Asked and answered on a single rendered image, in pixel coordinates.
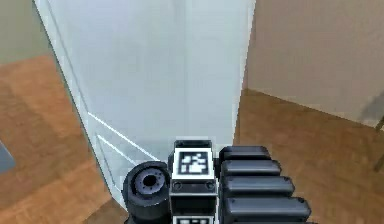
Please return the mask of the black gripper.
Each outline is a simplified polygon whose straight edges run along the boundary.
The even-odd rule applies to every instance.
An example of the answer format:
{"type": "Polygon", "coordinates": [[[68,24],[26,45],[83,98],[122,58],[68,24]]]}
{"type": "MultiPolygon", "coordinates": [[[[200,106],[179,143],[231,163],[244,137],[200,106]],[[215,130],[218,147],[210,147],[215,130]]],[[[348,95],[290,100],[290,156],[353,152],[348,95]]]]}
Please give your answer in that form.
{"type": "Polygon", "coordinates": [[[128,212],[124,224],[170,224],[169,187],[166,163],[136,165],[123,182],[122,196],[128,212]]]}

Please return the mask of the grey floor cloth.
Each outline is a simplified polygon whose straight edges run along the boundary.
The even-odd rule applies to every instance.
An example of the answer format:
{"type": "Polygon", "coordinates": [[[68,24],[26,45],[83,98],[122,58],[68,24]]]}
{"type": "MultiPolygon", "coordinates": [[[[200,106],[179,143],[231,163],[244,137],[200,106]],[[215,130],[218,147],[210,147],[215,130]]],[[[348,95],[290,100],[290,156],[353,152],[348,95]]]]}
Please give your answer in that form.
{"type": "Polygon", "coordinates": [[[7,147],[0,141],[0,173],[12,169],[16,165],[15,160],[7,147]]]}

